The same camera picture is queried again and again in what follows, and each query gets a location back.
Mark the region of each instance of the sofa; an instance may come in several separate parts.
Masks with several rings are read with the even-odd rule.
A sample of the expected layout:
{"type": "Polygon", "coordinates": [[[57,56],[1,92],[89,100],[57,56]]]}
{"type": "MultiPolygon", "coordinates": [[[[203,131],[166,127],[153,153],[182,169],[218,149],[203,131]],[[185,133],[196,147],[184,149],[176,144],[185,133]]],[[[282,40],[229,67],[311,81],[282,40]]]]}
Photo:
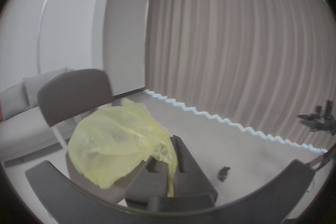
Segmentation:
{"type": "MultiPolygon", "coordinates": [[[[19,84],[0,93],[0,161],[22,157],[57,143],[37,104],[37,92],[48,81],[71,69],[23,78],[19,84]]],[[[70,119],[57,125],[64,139],[70,138],[78,122],[70,119]]]]}

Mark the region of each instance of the plastic bag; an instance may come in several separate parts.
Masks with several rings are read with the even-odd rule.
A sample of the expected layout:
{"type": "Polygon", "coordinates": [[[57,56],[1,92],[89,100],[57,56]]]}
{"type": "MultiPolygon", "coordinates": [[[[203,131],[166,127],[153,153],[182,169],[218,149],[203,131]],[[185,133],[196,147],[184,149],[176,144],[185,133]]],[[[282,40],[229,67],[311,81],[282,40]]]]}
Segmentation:
{"type": "Polygon", "coordinates": [[[83,119],[68,144],[76,170],[102,189],[110,188],[150,155],[168,163],[168,197],[174,196],[177,156],[164,129],[141,103],[100,109],[83,119]]]}

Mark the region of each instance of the gray pillow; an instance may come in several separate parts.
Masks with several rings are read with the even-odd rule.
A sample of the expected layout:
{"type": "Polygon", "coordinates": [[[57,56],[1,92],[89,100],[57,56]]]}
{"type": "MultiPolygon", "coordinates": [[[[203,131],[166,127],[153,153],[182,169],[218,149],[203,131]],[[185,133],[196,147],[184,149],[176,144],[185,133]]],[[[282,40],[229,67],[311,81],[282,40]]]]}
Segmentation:
{"type": "Polygon", "coordinates": [[[29,109],[23,82],[0,92],[0,104],[4,121],[29,109]]]}
{"type": "Polygon", "coordinates": [[[37,103],[37,92],[44,84],[46,84],[48,81],[56,78],[57,76],[65,73],[67,70],[66,67],[51,71],[48,73],[44,73],[41,75],[33,76],[31,78],[23,78],[24,87],[26,89],[28,102],[29,102],[29,108],[33,108],[38,106],[37,103]]]}

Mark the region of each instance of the floor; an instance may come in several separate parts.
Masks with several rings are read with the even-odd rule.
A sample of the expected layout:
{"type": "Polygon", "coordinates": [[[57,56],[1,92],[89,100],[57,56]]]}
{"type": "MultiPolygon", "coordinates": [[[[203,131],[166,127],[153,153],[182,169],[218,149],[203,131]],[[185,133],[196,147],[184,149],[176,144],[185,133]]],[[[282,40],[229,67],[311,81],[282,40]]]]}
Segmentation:
{"type": "MultiPolygon", "coordinates": [[[[171,135],[182,138],[201,169],[219,192],[216,205],[225,204],[243,197],[274,178],[293,159],[309,162],[320,153],[307,148],[298,148],[278,141],[262,139],[237,126],[230,126],[216,119],[209,119],[194,111],[184,111],[180,106],[167,103],[147,92],[128,97],[146,105],[152,116],[171,135]],[[230,167],[227,179],[217,179],[218,171],[224,166],[230,167]]],[[[56,144],[43,150],[4,163],[7,176],[14,188],[33,213],[45,224],[55,223],[31,189],[25,171],[43,160],[49,160],[65,176],[69,177],[65,161],[66,152],[56,144]]],[[[296,218],[309,205],[321,188],[332,167],[328,163],[317,172],[313,183],[297,207],[289,215],[296,218]]]]}

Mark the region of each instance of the vertical blind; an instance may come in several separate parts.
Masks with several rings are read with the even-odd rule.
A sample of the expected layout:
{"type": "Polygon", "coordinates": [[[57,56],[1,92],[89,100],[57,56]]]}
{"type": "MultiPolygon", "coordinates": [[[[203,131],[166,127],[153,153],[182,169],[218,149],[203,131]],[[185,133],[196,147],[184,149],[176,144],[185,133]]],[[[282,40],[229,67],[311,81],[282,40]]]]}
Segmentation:
{"type": "Polygon", "coordinates": [[[336,23],[323,0],[149,0],[146,86],[198,111],[330,148],[297,114],[335,100],[336,23]]]}

